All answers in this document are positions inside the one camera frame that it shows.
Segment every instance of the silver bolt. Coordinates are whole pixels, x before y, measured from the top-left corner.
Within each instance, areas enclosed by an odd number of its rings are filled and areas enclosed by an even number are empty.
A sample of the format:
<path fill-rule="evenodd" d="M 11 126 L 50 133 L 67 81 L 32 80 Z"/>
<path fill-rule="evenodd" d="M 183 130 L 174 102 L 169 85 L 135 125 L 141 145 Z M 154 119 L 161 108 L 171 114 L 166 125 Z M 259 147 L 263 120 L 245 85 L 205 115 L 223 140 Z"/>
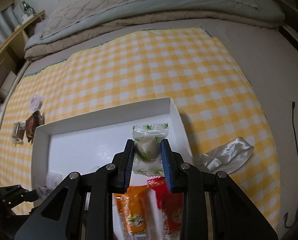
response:
<path fill-rule="evenodd" d="M 182 168 L 184 170 L 188 170 L 190 168 L 190 164 L 189 163 L 182 163 L 182 164 L 180 164 L 180 168 Z"/>
<path fill-rule="evenodd" d="M 218 175 L 219 178 L 225 178 L 225 177 L 227 177 L 227 173 L 225 173 L 224 171 L 219 171 L 217 173 L 217 175 Z"/>
<path fill-rule="evenodd" d="M 109 163 L 109 164 L 107 164 L 106 169 L 109 170 L 109 171 L 111 171 L 111 170 L 113 170 L 115 167 L 116 167 L 116 165 L 114 165 L 113 163 Z"/>
<path fill-rule="evenodd" d="M 77 173 L 77 172 L 71 172 L 70 174 L 69 174 L 69 178 L 70 179 L 76 179 L 77 177 L 79 176 L 79 173 Z"/>

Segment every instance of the white box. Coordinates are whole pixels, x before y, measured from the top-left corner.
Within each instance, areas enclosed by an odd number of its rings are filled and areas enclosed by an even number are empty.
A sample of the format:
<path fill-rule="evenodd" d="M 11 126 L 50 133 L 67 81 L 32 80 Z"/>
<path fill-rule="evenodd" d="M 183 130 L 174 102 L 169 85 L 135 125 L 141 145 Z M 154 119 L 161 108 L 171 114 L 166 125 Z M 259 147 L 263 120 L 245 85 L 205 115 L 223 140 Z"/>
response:
<path fill-rule="evenodd" d="M 45 186 L 48 171 L 60 173 L 63 178 L 73 171 L 93 172 L 111 163 L 114 155 L 124 150 L 127 139 L 132 139 L 132 125 L 165 122 L 171 149 L 192 164 L 185 129 L 172 98 L 110 107 L 39 126 L 32 150 L 32 188 Z M 132 173 L 130 185 L 146 185 L 149 178 Z M 123 239 L 116 208 L 113 216 L 115 235 Z"/>

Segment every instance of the red snack package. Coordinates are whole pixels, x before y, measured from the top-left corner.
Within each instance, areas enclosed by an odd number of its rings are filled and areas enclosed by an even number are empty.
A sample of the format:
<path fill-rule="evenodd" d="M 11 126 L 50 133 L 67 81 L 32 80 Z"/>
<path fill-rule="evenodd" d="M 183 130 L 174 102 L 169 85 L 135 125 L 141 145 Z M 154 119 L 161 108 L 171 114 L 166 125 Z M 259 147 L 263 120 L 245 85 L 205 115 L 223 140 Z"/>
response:
<path fill-rule="evenodd" d="M 156 192 L 157 206 L 161 210 L 163 239 L 179 239 L 183 194 L 168 192 L 164 177 L 149 179 L 148 185 Z"/>

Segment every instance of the curtain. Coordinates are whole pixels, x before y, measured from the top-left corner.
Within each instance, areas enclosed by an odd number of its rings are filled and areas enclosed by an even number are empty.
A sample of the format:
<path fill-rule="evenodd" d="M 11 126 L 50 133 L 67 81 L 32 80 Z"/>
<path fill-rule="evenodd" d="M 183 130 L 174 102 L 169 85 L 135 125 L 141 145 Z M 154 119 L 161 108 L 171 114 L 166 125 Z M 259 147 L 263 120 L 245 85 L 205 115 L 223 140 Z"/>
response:
<path fill-rule="evenodd" d="M 0 12 L 0 45 L 4 42 L 19 25 L 13 12 L 13 4 Z"/>

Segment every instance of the mattress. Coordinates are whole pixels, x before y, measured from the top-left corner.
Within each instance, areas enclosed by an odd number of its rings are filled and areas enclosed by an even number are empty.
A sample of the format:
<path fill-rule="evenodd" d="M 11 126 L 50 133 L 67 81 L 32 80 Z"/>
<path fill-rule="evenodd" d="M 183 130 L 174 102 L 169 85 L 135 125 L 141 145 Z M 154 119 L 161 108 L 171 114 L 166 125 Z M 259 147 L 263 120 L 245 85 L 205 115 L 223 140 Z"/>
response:
<path fill-rule="evenodd" d="M 280 165 L 281 208 L 278 236 L 284 228 L 283 215 L 294 218 L 298 204 L 298 157 L 291 123 L 291 104 L 296 102 L 295 126 L 298 138 L 298 51 L 276 30 L 218 19 L 191 19 L 126 27 L 103 34 L 61 52 L 33 62 L 25 72 L 32 74 L 74 52 L 141 29 L 202 27 L 217 37 L 236 60 L 251 83 L 271 128 Z"/>

